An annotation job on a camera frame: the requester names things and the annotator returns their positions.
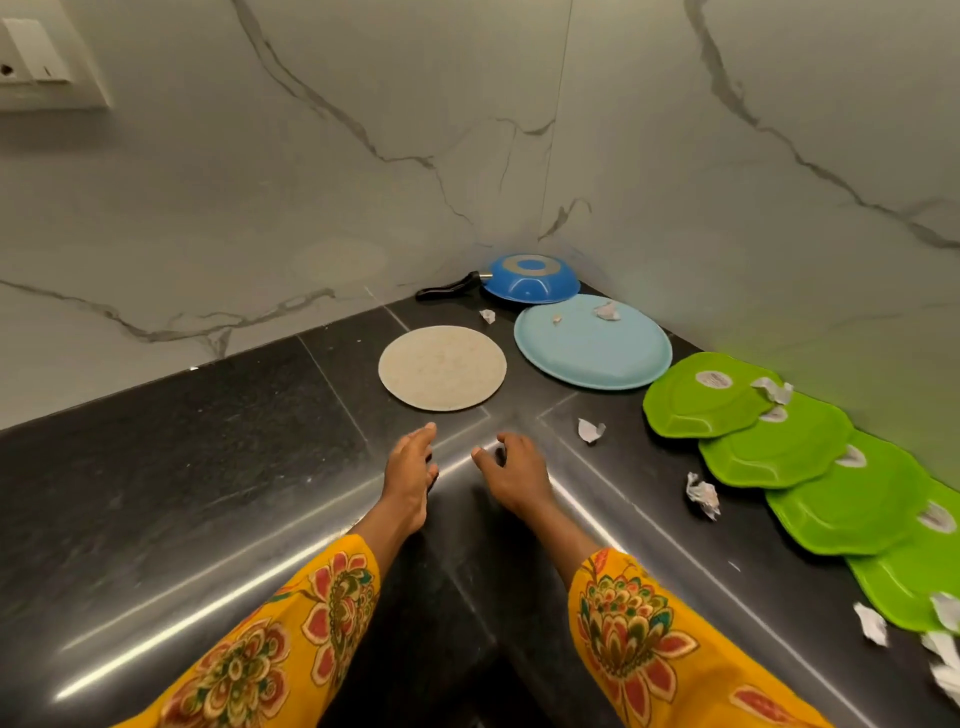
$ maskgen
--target hand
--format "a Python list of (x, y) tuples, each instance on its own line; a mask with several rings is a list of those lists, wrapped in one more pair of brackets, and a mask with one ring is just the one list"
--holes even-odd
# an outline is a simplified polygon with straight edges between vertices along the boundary
[(436, 436), (433, 423), (404, 435), (387, 459), (379, 504), (398, 519), (404, 538), (419, 531), (426, 521), (426, 492), (440, 474), (436, 463), (426, 464)]
[(515, 516), (529, 521), (541, 509), (556, 503), (546, 463), (526, 435), (500, 432), (496, 439), (507, 451), (507, 464), (501, 468), (482, 448), (473, 449), (473, 462), (487, 480), (493, 497)]

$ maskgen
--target black granite countertop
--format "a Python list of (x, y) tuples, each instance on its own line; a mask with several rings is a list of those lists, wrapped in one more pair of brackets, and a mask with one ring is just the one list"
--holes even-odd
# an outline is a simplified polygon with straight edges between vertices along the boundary
[[(469, 462), (504, 428), (537, 441), (598, 539), (837, 726), (960, 723), (916, 636), (864, 641), (842, 560), (795, 546), (759, 492), (721, 489), (708, 522), (684, 498), (686, 473), (704, 472), (695, 443), (646, 427), (643, 390), (541, 374), (516, 349), (515, 318), (479, 294), (392, 303), (0, 433), (0, 725), (93, 728), (144, 708), (373, 503), (389, 447), (428, 420), (442, 475), (427, 524), (322, 726), (361, 710), (391, 726), (619, 725), (573, 650), (559, 577)], [(384, 347), (437, 324), (482, 330), (506, 353), (484, 405), (425, 414), (380, 385)], [(675, 359), (696, 351), (671, 338)], [(608, 426), (593, 446), (580, 417)]]

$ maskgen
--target marble wall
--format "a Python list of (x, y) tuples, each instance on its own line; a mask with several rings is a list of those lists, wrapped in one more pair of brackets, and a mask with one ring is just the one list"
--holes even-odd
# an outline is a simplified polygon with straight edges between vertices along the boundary
[(576, 0), (541, 245), (960, 487), (960, 6)]
[(960, 484), (949, 0), (64, 2), (112, 108), (0, 118), (0, 427), (539, 247)]
[(536, 245), (569, 0), (64, 0), (106, 113), (0, 117), (0, 427)]

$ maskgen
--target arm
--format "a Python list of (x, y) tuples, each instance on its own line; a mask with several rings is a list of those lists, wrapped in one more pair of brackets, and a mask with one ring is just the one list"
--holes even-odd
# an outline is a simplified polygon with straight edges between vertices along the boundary
[(386, 575), (426, 519), (431, 423), (400, 439), (380, 500), (147, 710), (116, 728), (313, 726), (347, 675)]
[(553, 497), (529, 438), (501, 433), (507, 464), (473, 461), (493, 496), (537, 535), (567, 588), (574, 646), (627, 726), (821, 728), (773, 675), (660, 586), (627, 554), (598, 546)]

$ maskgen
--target yellow floral sleeve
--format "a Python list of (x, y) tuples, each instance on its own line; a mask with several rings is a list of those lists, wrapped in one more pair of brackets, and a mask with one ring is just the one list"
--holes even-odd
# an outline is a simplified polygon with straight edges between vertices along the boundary
[(828, 726), (632, 556), (610, 548), (590, 556), (568, 606), (577, 652), (624, 725)]
[(379, 593), (367, 544), (356, 535), (339, 539), (117, 728), (316, 725), (343, 684)]

